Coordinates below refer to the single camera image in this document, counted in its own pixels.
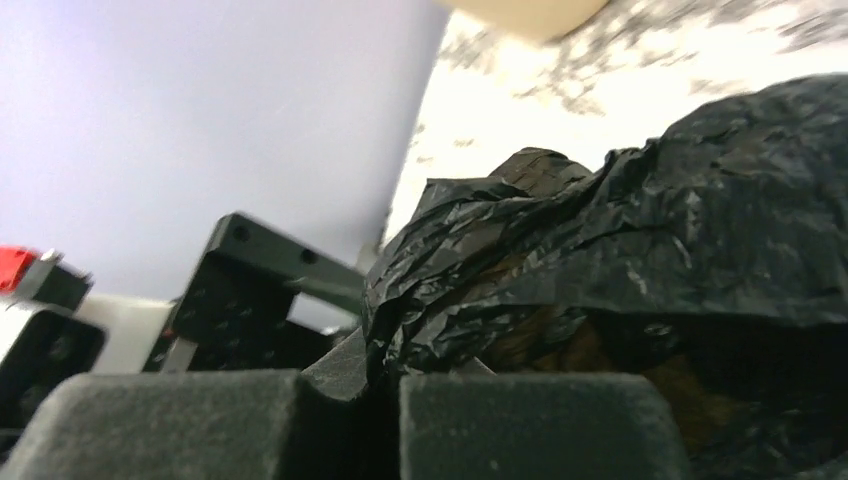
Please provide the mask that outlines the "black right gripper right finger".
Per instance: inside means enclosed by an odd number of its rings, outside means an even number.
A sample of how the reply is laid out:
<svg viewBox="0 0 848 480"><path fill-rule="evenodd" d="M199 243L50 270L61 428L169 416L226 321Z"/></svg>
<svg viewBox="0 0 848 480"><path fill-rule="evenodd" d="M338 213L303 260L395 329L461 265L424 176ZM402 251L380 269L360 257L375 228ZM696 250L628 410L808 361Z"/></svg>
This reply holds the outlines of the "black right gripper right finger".
<svg viewBox="0 0 848 480"><path fill-rule="evenodd" d="M407 376L399 407L403 479L693 476L668 403L637 375Z"/></svg>

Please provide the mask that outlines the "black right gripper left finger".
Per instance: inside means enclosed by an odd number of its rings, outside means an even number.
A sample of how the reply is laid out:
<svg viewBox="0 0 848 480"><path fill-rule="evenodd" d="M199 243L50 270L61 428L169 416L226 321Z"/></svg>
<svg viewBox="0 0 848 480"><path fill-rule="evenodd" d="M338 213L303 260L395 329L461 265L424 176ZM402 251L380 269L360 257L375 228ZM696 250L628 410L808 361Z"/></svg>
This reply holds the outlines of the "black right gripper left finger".
<svg viewBox="0 0 848 480"><path fill-rule="evenodd" d="M5 479L395 479L393 406L350 334L304 371L80 374L37 409Z"/></svg>

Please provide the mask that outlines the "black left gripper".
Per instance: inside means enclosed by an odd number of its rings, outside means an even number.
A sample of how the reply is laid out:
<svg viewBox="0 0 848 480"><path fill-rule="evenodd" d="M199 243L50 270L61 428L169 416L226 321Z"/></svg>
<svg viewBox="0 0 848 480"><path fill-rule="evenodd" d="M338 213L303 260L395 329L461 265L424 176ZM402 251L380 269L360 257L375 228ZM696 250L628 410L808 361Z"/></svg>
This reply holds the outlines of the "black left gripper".
<svg viewBox="0 0 848 480"><path fill-rule="evenodd" d="M144 366L146 372L304 369L337 334L292 321L306 294L361 312L361 273L239 212L221 217Z"/></svg>

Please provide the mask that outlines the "black plastic trash bag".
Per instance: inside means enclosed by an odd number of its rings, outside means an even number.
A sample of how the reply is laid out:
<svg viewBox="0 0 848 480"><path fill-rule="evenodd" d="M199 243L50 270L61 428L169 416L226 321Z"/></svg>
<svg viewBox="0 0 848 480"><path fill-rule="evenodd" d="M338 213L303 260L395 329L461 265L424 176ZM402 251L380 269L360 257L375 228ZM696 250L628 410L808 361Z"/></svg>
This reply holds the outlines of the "black plastic trash bag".
<svg viewBox="0 0 848 480"><path fill-rule="evenodd" d="M525 148L433 179L367 278L368 390L621 373L690 479L847 475L847 77L698 107L590 171Z"/></svg>

